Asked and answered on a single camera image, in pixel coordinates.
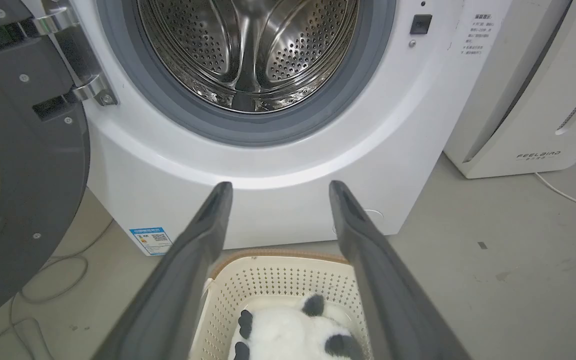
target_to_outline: qr code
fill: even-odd
[[[166,234],[153,234],[152,238],[156,242],[167,242],[168,241],[168,237],[166,236]]]

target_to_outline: blue and white sticker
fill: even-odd
[[[150,255],[164,255],[172,246],[162,227],[131,228],[130,232]]]

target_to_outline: black square latch hole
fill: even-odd
[[[412,25],[410,26],[410,34],[428,34],[430,28],[430,20],[433,19],[431,14],[416,14],[412,18]]]

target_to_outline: black fur patch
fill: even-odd
[[[249,360],[250,359],[250,349],[243,342],[237,342],[235,344],[235,358],[234,360]]]
[[[309,317],[320,317],[324,313],[324,296],[314,294],[306,303],[304,303],[301,311]]]
[[[326,353],[330,356],[342,356],[352,360],[362,360],[364,353],[359,342],[348,335],[332,335],[326,340]]]
[[[241,328],[239,328],[239,334],[247,340],[250,337],[250,333],[252,333],[252,314],[250,311],[243,310],[238,323],[239,326],[241,326]]]

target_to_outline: laundry basket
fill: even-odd
[[[281,250],[241,251],[215,268],[206,281],[189,359],[227,360],[242,310],[294,305],[313,293],[341,310],[334,320],[350,330],[364,358],[372,360],[353,267],[339,256]]]

